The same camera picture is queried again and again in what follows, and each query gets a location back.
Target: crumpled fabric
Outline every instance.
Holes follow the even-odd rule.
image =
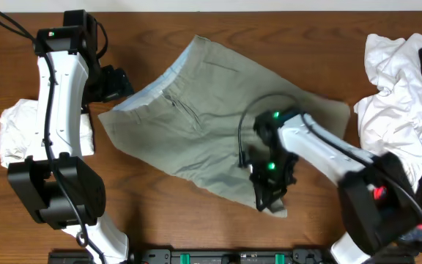
[[[422,35],[389,40],[370,34],[364,65],[379,93],[354,106],[360,145],[375,155],[396,154],[413,190],[422,176]]]
[[[20,99],[13,107],[3,111],[0,117],[0,160],[7,168],[10,163],[26,158],[37,121],[38,102]],[[88,114],[81,115],[80,139],[82,155],[94,154],[92,127]]]

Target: black cable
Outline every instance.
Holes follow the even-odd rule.
[[[108,37],[107,37],[106,29],[103,28],[103,25],[101,23],[98,23],[98,22],[97,22],[97,25],[99,25],[100,29],[102,29],[103,36],[105,37],[105,44],[103,45],[103,48],[97,54],[97,59],[100,59],[107,52]]]
[[[312,125],[309,125],[307,123],[307,120],[305,118],[306,113],[303,111],[302,104],[300,103],[300,101],[294,95],[290,95],[290,94],[286,94],[286,93],[280,93],[280,92],[274,92],[274,93],[269,93],[269,94],[266,94],[266,95],[261,95],[261,96],[257,97],[255,100],[251,101],[247,105],[247,107],[245,107],[245,110],[240,117],[239,125],[237,127],[237,141],[238,141],[238,144],[239,144],[239,167],[243,167],[245,165],[245,153],[242,151],[242,141],[241,141],[241,137],[240,137],[240,131],[242,129],[243,119],[245,118],[245,116],[246,116],[248,110],[250,109],[250,107],[252,107],[255,103],[259,102],[260,100],[262,100],[264,98],[268,98],[270,96],[276,96],[276,95],[277,96],[285,96],[285,97],[293,99],[293,101],[297,105],[297,108],[300,110],[301,120],[303,121],[304,125],[307,127],[307,129],[309,129],[310,132],[312,132],[315,136],[317,136],[323,142],[325,142],[326,144],[335,148],[339,152],[343,153],[348,158],[351,158],[351,159],[359,162],[360,164],[364,165],[365,167],[368,167],[368,166],[371,166],[371,165],[373,166],[373,164],[369,164],[368,162],[364,161],[362,158],[358,157],[356,154],[351,153],[350,151],[344,150],[343,148],[339,147],[337,144],[331,142],[329,139],[326,139],[324,136],[317,133],[314,130],[314,128],[312,127]],[[403,195],[405,195],[405,197],[408,199],[410,204],[413,206],[413,209],[415,210],[415,212],[418,214],[418,216],[420,217],[420,219],[422,221],[422,209],[421,209],[421,206],[415,201],[415,199],[410,194],[408,194],[404,190],[404,188],[402,188],[395,180],[393,180],[384,169],[379,168],[377,166],[374,166],[374,168],[381,171],[380,175],[382,175],[382,177],[386,181],[388,181],[394,188],[397,188],[398,190],[400,190],[401,193],[403,193]]]
[[[0,21],[0,26],[3,26],[5,29],[8,29],[9,31],[16,33],[16,34],[18,34],[22,37],[30,39],[36,47],[42,47],[40,42],[36,38],[34,38],[19,23],[17,23],[16,21],[14,21],[12,18],[10,18],[9,16],[7,16],[6,14],[4,14],[1,11],[0,11],[0,16],[2,18],[4,18],[5,20],[9,21],[13,26],[17,27],[20,31],[17,31],[15,29],[9,27],[8,25],[2,23],[1,21]],[[51,109],[52,109],[52,106],[53,106],[53,94],[54,94],[54,90],[55,90],[56,80],[55,80],[55,73],[54,73],[54,70],[53,70],[53,65],[51,64],[51,61],[48,58],[48,55],[44,51],[42,51],[40,55],[43,57],[43,59],[45,59],[47,66],[48,66],[48,71],[50,72],[50,78],[49,78],[50,79],[50,90],[49,90],[49,93],[48,93],[48,102],[47,102],[47,109],[46,109],[46,115],[45,115],[45,126],[44,126],[44,132],[43,132],[43,143],[45,145],[47,160],[48,160],[48,164],[50,166],[50,170],[53,172],[53,176],[55,177],[55,180],[58,183],[59,189],[61,190],[61,192],[63,193],[63,196],[66,198],[66,200],[70,204],[70,207],[73,209],[76,220],[78,221],[79,225],[81,226],[81,232],[78,233],[78,235],[76,236],[76,241],[78,242],[79,246],[86,247],[89,244],[89,235],[87,233],[86,225],[84,224],[84,221],[81,218],[81,214],[79,213],[79,209],[74,205],[73,199],[70,197],[70,195],[66,191],[66,186],[64,184],[64,178],[63,178],[61,172],[58,170],[55,163],[53,162],[53,153],[51,152],[51,141],[50,141],[50,118],[51,118]],[[92,247],[92,248],[94,250],[97,249],[95,251],[99,254],[100,259],[103,260],[103,253],[100,250],[98,250],[97,247]]]
[[[100,262],[101,262],[102,264],[106,264],[106,259],[105,259],[105,256],[104,256],[104,254],[100,251],[100,249],[99,249],[97,246],[95,246],[95,244],[94,244],[94,243],[92,243],[91,241],[89,241],[89,246],[90,246],[92,249],[94,249],[94,251],[95,251],[97,254],[99,254]]]

